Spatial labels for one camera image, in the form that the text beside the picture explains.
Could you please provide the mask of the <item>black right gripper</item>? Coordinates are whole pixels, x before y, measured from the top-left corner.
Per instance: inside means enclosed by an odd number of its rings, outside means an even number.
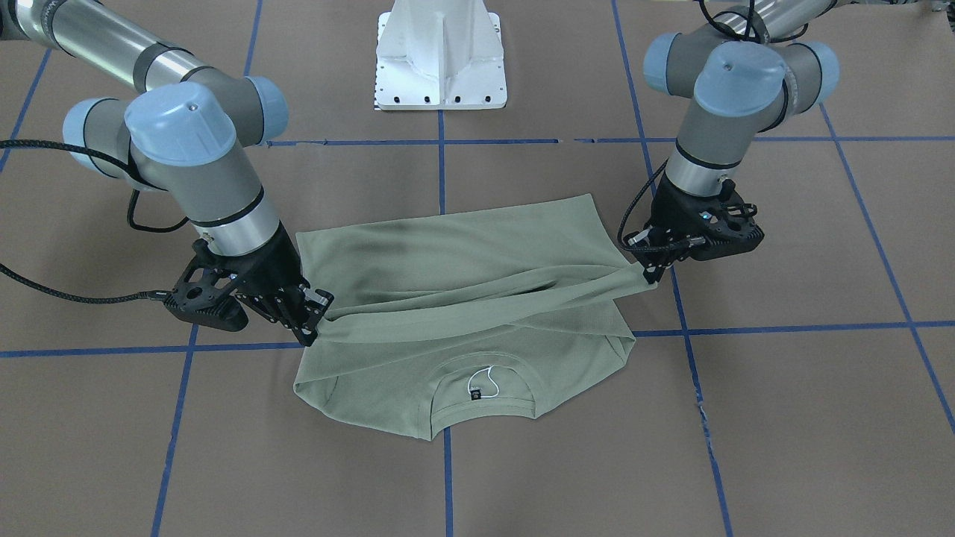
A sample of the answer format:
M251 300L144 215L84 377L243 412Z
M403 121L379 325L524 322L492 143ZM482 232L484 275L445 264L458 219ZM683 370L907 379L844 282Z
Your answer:
M193 243L195 256L169 295L164 307L181 321L224 332L248 326L252 310L265 320L295 333L304 347L317 337L318 324L334 295L311 288L301 274L301 258L284 227L251 254L214 254L208 241Z

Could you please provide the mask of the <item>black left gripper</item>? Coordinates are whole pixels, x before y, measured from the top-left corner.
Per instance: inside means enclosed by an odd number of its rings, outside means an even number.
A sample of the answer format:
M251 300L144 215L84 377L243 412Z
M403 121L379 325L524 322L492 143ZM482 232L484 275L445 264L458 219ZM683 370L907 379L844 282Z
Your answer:
M755 223L758 209L727 179L716 196L692 196L660 180L651 214L641 231L625 235L625 250L644 266L642 276L654 285L665 270L686 258L707 261L753 251L764 240Z

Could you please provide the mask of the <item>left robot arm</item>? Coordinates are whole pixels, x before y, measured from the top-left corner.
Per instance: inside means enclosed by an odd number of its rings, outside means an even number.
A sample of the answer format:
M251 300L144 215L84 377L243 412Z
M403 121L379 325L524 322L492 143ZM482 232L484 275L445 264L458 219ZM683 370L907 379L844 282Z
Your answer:
M753 251L764 239L758 210L734 177L754 137L820 105L838 85L832 48L804 42L809 23L839 1L750 1L711 13L692 33L659 35L642 61L647 85L689 99L671 156L647 187L647 223L618 232L649 284L685 259Z

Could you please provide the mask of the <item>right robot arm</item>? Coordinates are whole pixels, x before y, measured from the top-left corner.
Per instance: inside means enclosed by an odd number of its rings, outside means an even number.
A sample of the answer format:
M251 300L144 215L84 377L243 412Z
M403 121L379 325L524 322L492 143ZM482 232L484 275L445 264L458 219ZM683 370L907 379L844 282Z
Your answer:
M171 290L102 297L150 300L173 316L225 332L248 310L282 325L304 346L334 296L311 288L280 216L246 156L287 128L283 93L263 76L233 78L187 48L163 41L98 1L4 1L2 39L44 45L125 82L133 101L91 98L69 110L62 142L4 140L2 147L68 151L82 166L139 194L167 192L197 231L194 258Z

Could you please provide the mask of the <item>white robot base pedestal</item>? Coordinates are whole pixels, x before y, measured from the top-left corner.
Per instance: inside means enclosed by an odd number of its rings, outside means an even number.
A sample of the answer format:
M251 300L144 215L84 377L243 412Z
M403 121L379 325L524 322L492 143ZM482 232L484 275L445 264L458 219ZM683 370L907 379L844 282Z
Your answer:
M501 109L508 99L501 20L482 1L395 1L379 14L379 111Z

